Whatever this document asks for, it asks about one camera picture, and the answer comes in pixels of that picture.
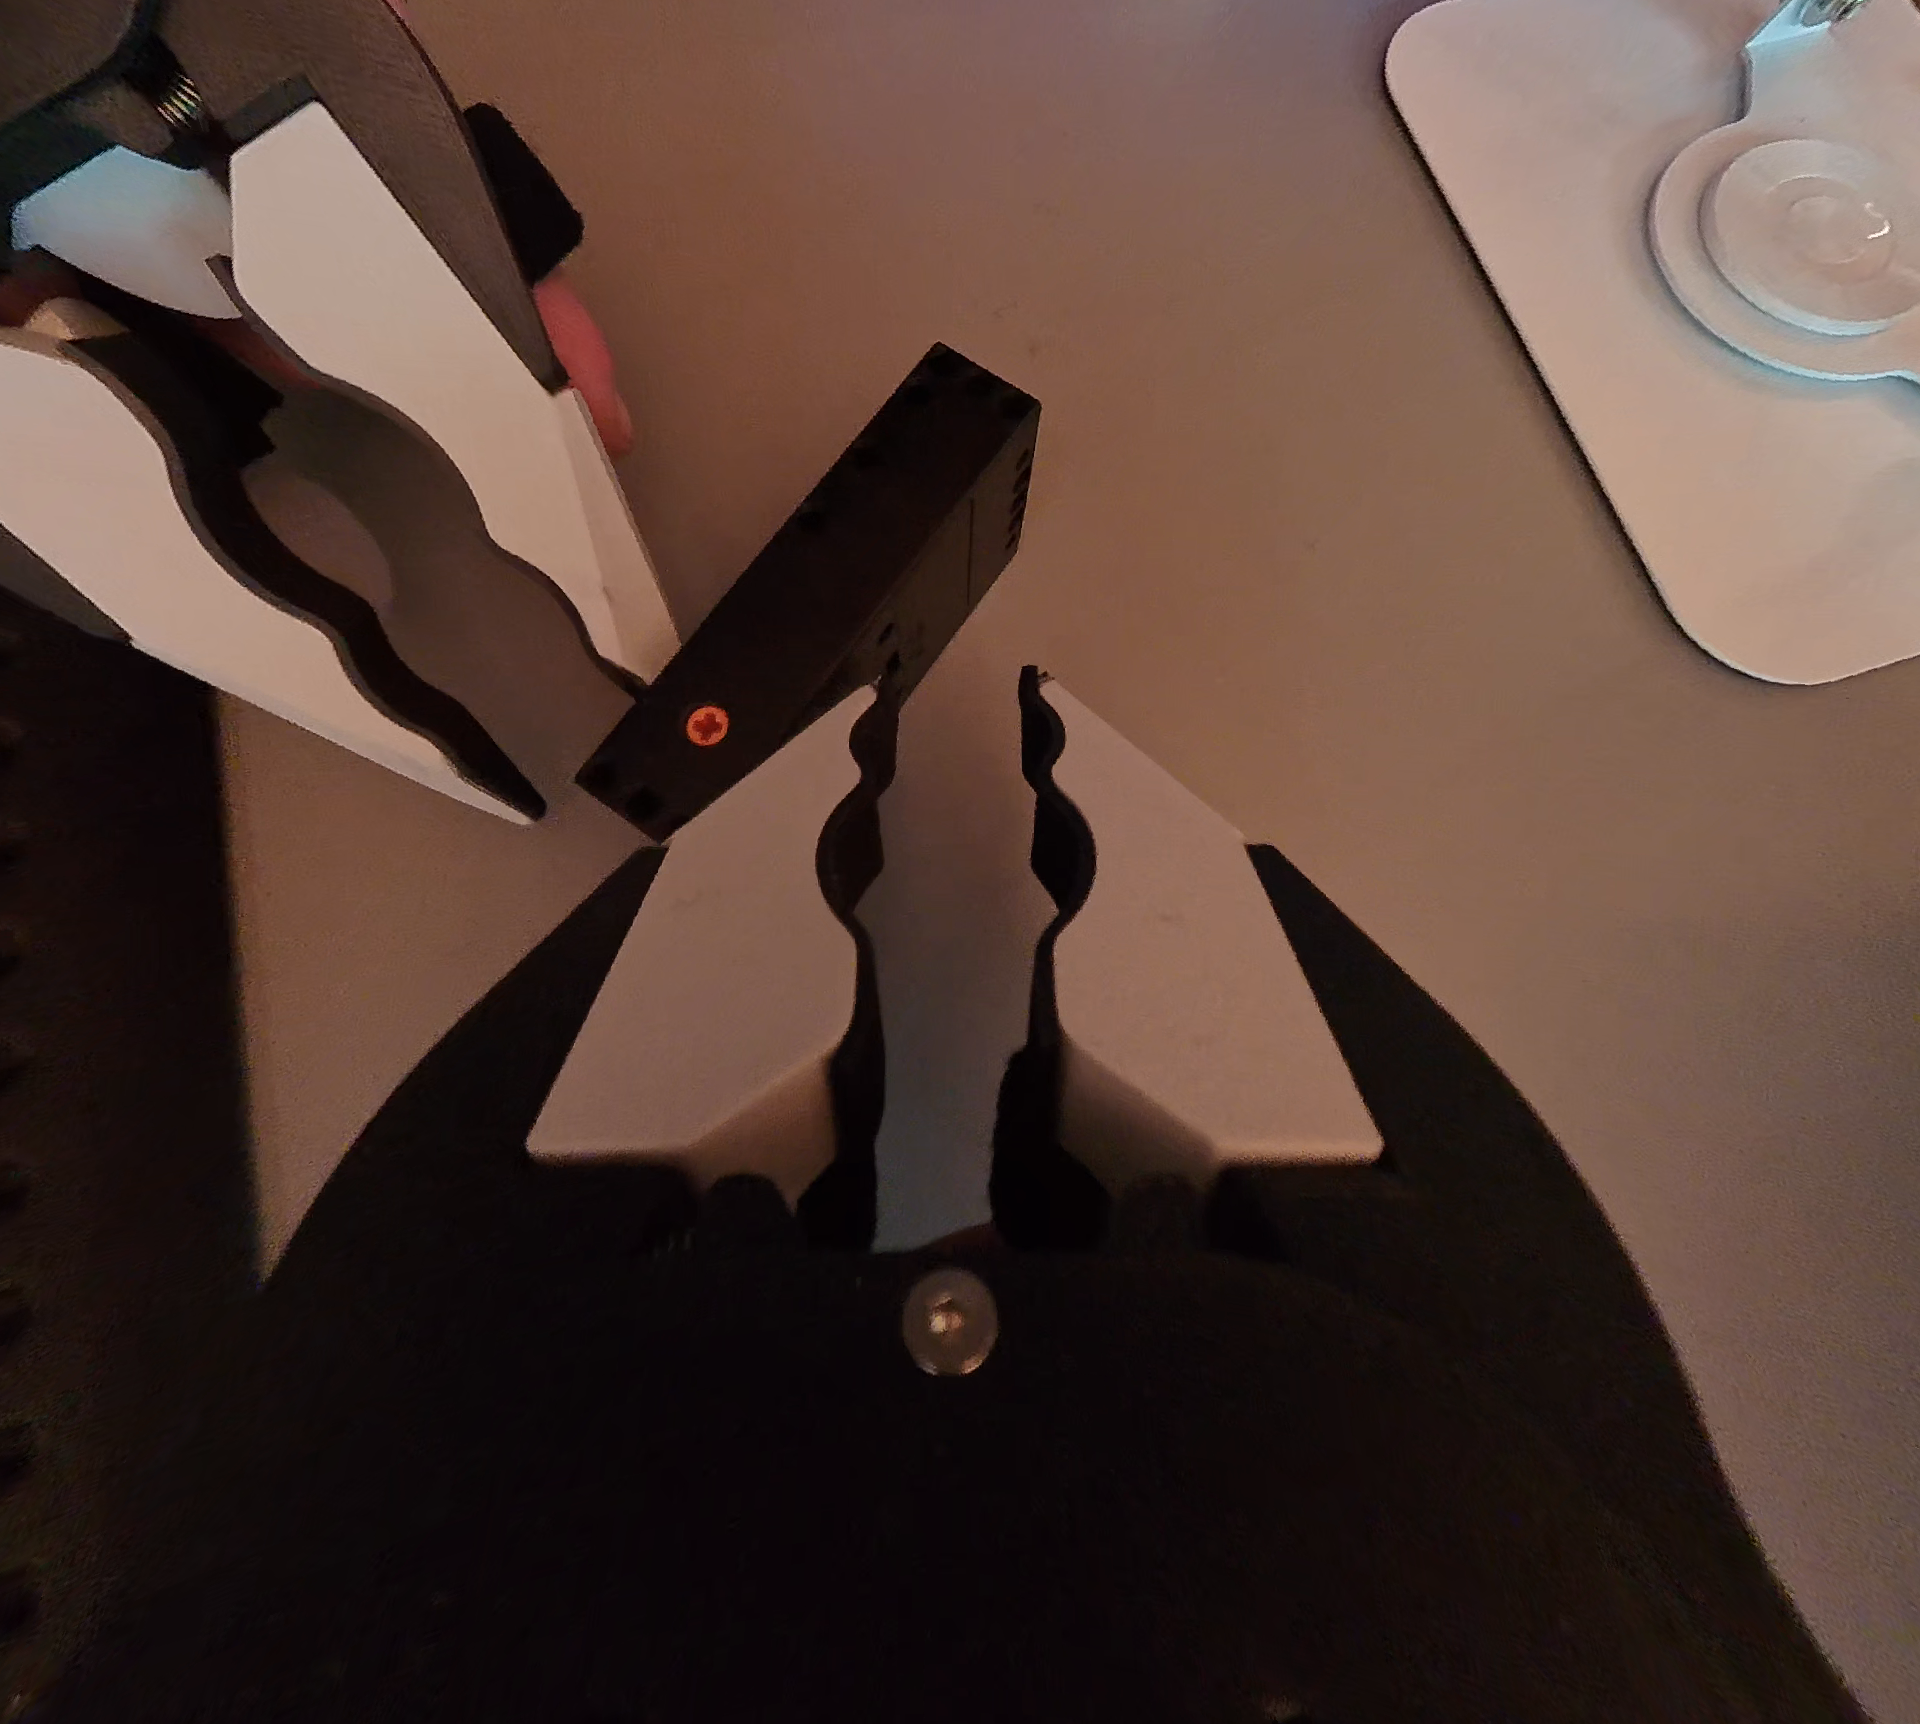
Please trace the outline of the white desk stand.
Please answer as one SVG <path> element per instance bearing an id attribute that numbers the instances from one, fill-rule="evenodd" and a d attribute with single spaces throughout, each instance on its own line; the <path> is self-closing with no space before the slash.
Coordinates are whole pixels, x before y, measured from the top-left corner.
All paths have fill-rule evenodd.
<path id="1" fill-rule="evenodd" d="M 1918 651 L 1911 0 L 1449 0 L 1389 97 L 1676 626 Z"/>

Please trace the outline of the black battery box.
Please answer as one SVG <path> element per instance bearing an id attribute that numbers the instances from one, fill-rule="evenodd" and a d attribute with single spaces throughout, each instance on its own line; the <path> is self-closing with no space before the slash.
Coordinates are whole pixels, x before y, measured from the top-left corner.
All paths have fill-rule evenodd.
<path id="1" fill-rule="evenodd" d="M 1016 559 L 1042 403 L 935 344 L 588 754 L 657 845 L 862 691 L 901 706 Z"/>

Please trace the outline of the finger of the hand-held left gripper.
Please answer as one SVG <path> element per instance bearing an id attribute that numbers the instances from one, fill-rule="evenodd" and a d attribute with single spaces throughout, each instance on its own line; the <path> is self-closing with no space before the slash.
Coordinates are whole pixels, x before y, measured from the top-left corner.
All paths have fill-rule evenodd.
<path id="1" fill-rule="evenodd" d="M 482 606 L 429 599 L 486 573 L 472 503 L 387 412 L 48 299 L 4 326 L 3 513 L 4 584 L 75 626 L 508 824 L 547 815 L 484 725 Z"/>
<path id="2" fill-rule="evenodd" d="M 438 448 L 493 545 L 564 594 L 596 657 L 658 678 L 681 635 L 584 396 L 545 387 L 327 106 L 233 152 L 228 200 L 248 320 Z"/>

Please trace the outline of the person's left hand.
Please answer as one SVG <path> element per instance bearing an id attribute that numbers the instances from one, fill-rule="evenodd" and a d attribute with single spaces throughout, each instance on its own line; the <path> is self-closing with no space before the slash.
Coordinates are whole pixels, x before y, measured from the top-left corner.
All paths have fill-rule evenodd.
<path id="1" fill-rule="evenodd" d="M 414 23 L 406 0 L 385 3 L 406 27 Z M 465 123 L 545 336 L 583 396 L 601 445 L 618 459 L 632 446 L 632 417 L 617 387 L 607 334 L 564 271 L 584 238 L 583 214 L 496 106 L 469 105 Z"/>

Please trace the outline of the black perforated chair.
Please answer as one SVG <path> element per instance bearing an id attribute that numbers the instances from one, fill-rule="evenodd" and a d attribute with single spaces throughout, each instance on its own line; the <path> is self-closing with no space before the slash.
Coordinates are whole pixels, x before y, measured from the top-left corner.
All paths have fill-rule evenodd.
<path id="1" fill-rule="evenodd" d="M 3 1701 L 48 1720 L 256 1230 L 209 692 L 4 594 L 3 725 Z"/>

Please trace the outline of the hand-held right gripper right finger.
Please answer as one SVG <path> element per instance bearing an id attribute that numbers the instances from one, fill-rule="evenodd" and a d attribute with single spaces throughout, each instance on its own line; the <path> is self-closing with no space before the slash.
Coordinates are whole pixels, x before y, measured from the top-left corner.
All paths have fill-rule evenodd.
<path id="1" fill-rule="evenodd" d="M 996 1232 L 1083 1253 L 1146 1185 L 1207 1208 L 1236 1173 L 1379 1166 L 1379 1122 L 1250 840 L 1038 667 L 1018 712 L 1053 917 L 999 1088 Z"/>

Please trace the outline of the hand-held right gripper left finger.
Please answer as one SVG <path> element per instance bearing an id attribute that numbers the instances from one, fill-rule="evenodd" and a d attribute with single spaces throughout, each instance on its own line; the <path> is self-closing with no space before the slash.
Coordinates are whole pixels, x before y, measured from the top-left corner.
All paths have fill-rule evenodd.
<path id="1" fill-rule="evenodd" d="M 886 1043 L 856 910 L 885 866 L 901 708 L 858 687 L 657 853 L 529 1138 L 708 1193 L 761 1179 L 819 1246 L 878 1226 Z"/>

